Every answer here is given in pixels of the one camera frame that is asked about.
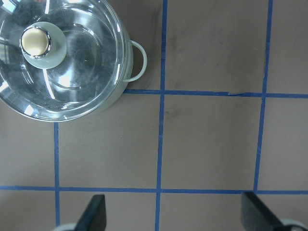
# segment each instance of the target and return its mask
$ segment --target grid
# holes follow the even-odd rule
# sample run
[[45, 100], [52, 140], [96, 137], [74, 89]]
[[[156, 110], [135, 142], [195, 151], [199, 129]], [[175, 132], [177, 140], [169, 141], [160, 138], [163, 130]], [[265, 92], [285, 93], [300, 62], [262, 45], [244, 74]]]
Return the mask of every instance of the grid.
[[195, 190], [195, 189], [163, 189], [161, 187], [162, 177], [162, 156], [163, 156], [163, 138], [164, 138], [164, 108], [165, 95], [195, 95], [195, 96], [224, 96], [224, 97], [257, 97], [262, 99], [260, 108], [260, 121], [256, 152], [256, 166], [254, 176], [253, 191], [257, 194], [271, 195], [294, 195], [308, 194], [308, 191], [266, 191], [258, 190], [259, 168], [262, 151], [262, 138], [265, 117], [265, 106], [267, 98], [298, 98], [306, 99], [308, 94], [285, 94], [285, 93], [267, 93], [267, 80], [270, 59], [270, 37], [272, 23], [273, 0], [268, 3], [267, 35], [266, 35], [266, 56], [262, 93], [246, 92], [240, 94], [230, 94], [229, 92], [214, 91], [188, 91], [188, 90], [165, 90], [166, 73], [166, 40], [167, 40], [167, 5], [168, 1], [163, 0], [163, 24], [162, 24], [162, 47], [161, 47], [161, 82], [160, 90], [130, 90], [124, 91], [125, 94], [155, 94], [160, 95], [159, 110], [159, 130], [158, 130], [158, 152], [157, 152], [157, 180], [156, 189], [146, 188], [83, 188], [83, 187], [60, 187], [59, 183], [59, 124], [54, 123], [54, 187], [34, 187], [34, 186], [0, 186], [0, 190], [16, 191], [50, 191], [55, 192], [55, 214], [56, 225], [60, 225], [60, 192], [114, 192], [114, 193], [155, 193], [156, 194], [156, 212], [155, 212], [155, 231], [159, 231], [160, 221], [160, 199], [162, 193], [191, 193], [191, 194], [241, 194], [244, 190]]

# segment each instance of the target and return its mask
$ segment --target vertical blue line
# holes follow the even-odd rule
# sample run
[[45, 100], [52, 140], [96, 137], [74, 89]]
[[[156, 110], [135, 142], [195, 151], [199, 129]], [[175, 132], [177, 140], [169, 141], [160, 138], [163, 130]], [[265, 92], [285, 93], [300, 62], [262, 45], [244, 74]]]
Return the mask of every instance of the vertical blue line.
[[56, 212], [56, 226], [59, 226], [60, 225], [59, 123], [53, 124], [53, 140], [54, 140], [55, 212]]
[[167, 0], [163, 0], [155, 231], [159, 231], [160, 196], [161, 196], [161, 191], [162, 191], [161, 190], [161, 180], [162, 180], [162, 158], [163, 158], [163, 138], [164, 138], [165, 74], [166, 74], [166, 42], [167, 42], [167, 8], [168, 8], [168, 1]]
[[266, 48], [265, 48], [265, 68], [264, 68], [264, 79], [262, 87], [262, 104], [260, 111], [260, 123], [259, 123], [259, 135], [258, 135], [258, 145], [257, 145], [257, 157], [256, 157], [256, 168], [255, 168], [255, 180], [254, 180], [254, 191], [258, 190], [259, 183], [259, 170], [261, 161], [261, 149], [262, 149], [262, 138], [263, 138], [263, 127], [264, 127], [264, 116], [265, 116], [265, 106], [266, 106], [266, 91], [267, 91], [267, 81], [269, 74], [269, 63], [270, 63], [270, 36], [271, 36], [271, 22], [272, 22], [272, 12], [273, 12], [273, 0], [269, 0], [268, 9], [268, 23], [266, 31]]

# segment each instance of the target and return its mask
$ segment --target lid knob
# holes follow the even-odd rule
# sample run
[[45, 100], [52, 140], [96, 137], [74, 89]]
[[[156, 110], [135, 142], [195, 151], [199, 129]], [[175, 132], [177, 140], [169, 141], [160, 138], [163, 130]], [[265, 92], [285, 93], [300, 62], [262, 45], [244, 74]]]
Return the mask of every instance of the lid knob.
[[37, 26], [24, 31], [20, 42], [22, 49], [34, 58], [46, 55], [51, 46], [48, 33]]

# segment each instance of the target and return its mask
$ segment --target pot with glass lid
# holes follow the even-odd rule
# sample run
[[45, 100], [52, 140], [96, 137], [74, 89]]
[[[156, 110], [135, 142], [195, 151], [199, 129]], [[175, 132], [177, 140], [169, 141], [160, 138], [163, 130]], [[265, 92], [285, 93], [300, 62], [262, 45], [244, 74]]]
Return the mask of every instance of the pot with glass lid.
[[[106, 0], [0, 0], [0, 99], [32, 119], [103, 110], [147, 57]], [[132, 46], [143, 55], [131, 77]]]

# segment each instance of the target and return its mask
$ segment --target pot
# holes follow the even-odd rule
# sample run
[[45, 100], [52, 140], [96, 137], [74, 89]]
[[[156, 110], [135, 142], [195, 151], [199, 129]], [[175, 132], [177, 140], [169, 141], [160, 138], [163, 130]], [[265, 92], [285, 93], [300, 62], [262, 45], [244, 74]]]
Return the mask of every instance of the pot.
[[[103, 110], [147, 66], [106, 0], [2, 0], [0, 24], [0, 99], [32, 119]], [[143, 55], [135, 77], [132, 46]]]

